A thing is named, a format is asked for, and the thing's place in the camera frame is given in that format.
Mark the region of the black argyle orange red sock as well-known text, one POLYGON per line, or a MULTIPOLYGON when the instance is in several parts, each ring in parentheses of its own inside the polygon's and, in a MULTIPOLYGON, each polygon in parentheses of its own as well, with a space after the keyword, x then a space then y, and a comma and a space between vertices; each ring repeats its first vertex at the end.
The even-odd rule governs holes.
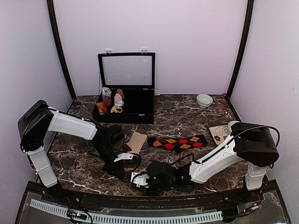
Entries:
POLYGON ((162 138, 150 137, 147 143, 151 147, 160 148, 181 153, 184 150, 192 148, 205 147, 208 142, 203 134, 194 135, 186 138, 162 138))

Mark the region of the striped beige maroon sock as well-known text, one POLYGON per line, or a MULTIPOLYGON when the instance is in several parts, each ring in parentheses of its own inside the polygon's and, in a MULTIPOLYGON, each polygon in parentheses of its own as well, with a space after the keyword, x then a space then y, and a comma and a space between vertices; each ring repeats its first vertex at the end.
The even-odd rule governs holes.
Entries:
POLYGON ((148 136, 147 132, 144 129, 139 128, 133 132, 130 141, 124 144, 123 146, 124 152, 137 155, 137 163, 133 164, 131 168, 125 167, 126 165, 124 165, 125 173, 132 172, 132 171, 134 172, 139 168, 142 161, 139 153, 147 139, 147 136, 148 136))

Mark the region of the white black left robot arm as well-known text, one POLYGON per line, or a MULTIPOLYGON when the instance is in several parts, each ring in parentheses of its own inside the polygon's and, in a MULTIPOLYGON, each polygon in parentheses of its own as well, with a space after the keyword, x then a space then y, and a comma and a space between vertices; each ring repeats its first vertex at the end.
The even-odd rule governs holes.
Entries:
POLYGON ((119 125, 104 127, 99 122, 56 110, 44 100, 37 101, 18 121, 20 148, 25 153, 40 177, 42 184, 49 188, 47 195, 55 203, 63 203, 66 193, 57 185, 59 181, 44 149, 44 138, 48 132, 64 133, 92 142, 104 161, 103 169, 109 174, 124 178, 124 167, 116 161, 113 145, 124 138, 119 125))

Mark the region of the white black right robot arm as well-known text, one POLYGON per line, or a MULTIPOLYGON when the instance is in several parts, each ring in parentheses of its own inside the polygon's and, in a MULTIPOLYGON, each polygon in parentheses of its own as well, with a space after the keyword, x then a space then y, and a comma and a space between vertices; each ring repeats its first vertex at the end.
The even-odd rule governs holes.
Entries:
POLYGON ((172 165, 154 161, 147 170, 145 186, 156 189, 192 189, 194 184, 204 184, 215 174, 240 161, 248 162, 245 187, 238 198, 249 202, 261 188, 263 177, 278 160, 278 141, 274 141, 272 126, 236 122, 231 126, 230 135, 214 150, 186 166, 176 169, 172 165))

